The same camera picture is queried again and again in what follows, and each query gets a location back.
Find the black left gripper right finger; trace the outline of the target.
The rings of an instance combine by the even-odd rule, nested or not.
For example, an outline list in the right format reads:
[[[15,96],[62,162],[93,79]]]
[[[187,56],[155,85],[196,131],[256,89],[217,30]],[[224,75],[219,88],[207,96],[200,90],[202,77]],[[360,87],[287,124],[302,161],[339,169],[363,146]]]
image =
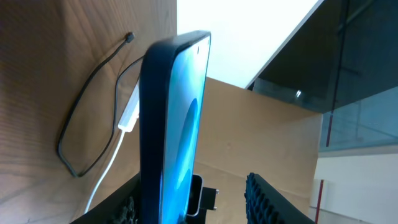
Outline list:
[[[314,224],[259,174],[246,180],[246,218],[248,224]]]

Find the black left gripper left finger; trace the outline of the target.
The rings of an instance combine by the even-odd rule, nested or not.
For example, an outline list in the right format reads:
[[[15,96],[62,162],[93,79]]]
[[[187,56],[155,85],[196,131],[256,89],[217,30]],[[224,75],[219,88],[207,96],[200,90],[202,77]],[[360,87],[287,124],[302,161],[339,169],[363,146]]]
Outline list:
[[[71,224],[139,223],[141,184],[136,174]]]

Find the blue Galaxy smartphone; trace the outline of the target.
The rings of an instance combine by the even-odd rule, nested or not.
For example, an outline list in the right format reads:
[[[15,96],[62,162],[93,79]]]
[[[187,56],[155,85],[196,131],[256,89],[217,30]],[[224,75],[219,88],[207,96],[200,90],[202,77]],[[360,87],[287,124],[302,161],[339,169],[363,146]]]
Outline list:
[[[139,80],[141,223],[187,219],[211,46],[196,30],[152,44]]]

